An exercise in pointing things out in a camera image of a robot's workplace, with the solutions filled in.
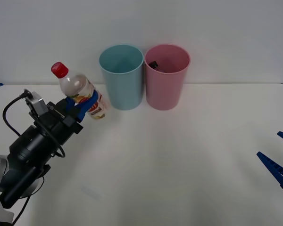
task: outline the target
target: black robotic arm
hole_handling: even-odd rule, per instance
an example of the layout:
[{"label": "black robotic arm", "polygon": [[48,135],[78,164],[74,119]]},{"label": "black robotic arm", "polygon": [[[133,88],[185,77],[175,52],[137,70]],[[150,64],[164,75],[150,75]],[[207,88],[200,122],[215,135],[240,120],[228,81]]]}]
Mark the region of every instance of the black robotic arm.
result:
[{"label": "black robotic arm", "polygon": [[[5,113],[14,102],[22,98],[25,98],[30,108],[29,114],[34,119],[34,125],[20,135],[7,122]],[[65,157],[61,145],[74,133],[78,134],[82,130],[79,123],[97,98],[97,93],[94,92],[89,100],[78,105],[70,98],[62,99],[56,105],[52,102],[46,105],[37,93],[25,90],[20,97],[7,105],[3,111],[3,119],[20,136],[9,147],[9,155],[0,156],[1,226],[16,223],[18,217],[13,221],[14,214],[5,209],[10,209],[21,197],[27,197],[26,206],[40,178],[50,170],[47,161],[54,156]]]}]

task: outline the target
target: plastic bottle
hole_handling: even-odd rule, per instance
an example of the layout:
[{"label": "plastic bottle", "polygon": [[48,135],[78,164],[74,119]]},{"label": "plastic bottle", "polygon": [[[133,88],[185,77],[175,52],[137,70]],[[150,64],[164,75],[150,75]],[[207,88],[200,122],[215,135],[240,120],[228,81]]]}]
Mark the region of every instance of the plastic bottle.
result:
[{"label": "plastic bottle", "polygon": [[[85,75],[69,70],[61,62],[55,63],[51,71],[59,78],[61,91],[76,103],[82,103],[91,98],[94,92],[98,92]],[[105,117],[108,109],[102,94],[98,92],[98,96],[97,102],[88,110],[88,114],[94,119]]]}]

